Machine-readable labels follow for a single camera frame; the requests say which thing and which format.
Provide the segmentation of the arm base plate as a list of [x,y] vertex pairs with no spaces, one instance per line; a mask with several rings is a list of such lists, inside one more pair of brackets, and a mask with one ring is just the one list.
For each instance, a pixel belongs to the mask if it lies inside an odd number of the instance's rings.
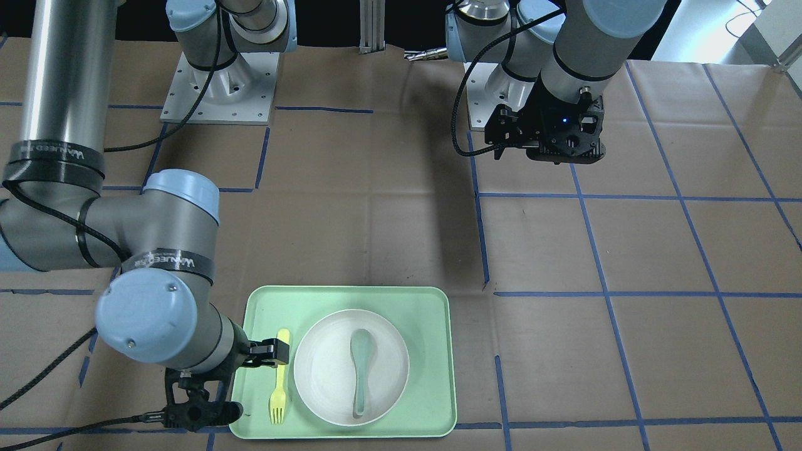
[[[279,53],[241,53],[214,73],[190,125],[267,125],[278,80]],[[179,123],[189,112],[207,78],[181,55],[160,115]]]
[[521,109],[532,85],[531,82],[516,79],[499,63],[476,64],[465,86],[470,129],[483,132],[499,103],[512,106],[515,111]]

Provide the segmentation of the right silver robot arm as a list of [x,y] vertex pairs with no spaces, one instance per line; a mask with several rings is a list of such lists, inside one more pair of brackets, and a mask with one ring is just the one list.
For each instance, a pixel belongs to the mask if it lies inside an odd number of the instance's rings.
[[4,170],[2,270],[115,267],[100,338],[132,360],[204,373],[276,366],[289,346],[249,340],[209,301],[220,192],[180,169],[134,196],[102,197],[117,1],[38,1],[23,126]]

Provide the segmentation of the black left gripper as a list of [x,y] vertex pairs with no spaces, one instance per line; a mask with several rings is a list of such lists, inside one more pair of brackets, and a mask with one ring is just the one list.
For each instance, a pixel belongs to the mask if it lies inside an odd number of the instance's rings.
[[527,151],[547,151],[543,120],[538,101],[543,93],[541,79],[536,80],[529,97],[519,111],[499,103],[490,115],[484,129],[485,150],[492,151],[494,159],[501,159],[505,148],[523,148]]

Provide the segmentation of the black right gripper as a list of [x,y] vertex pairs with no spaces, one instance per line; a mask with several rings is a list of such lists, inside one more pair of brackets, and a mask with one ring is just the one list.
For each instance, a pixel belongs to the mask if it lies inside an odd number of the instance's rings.
[[220,346],[224,357],[219,371],[226,376],[232,376],[241,366],[283,366],[290,360],[289,343],[279,338],[250,341],[241,327],[230,319],[223,321]]

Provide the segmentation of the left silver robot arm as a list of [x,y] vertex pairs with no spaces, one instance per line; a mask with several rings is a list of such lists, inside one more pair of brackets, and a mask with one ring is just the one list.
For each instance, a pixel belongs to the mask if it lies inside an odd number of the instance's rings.
[[[664,1],[455,1],[445,13],[449,59],[467,63],[450,114],[462,157],[523,149],[536,162],[592,165],[605,156],[603,91]],[[494,65],[484,86],[491,112],[486,146],[459,145],[457,117],[479,63]]]

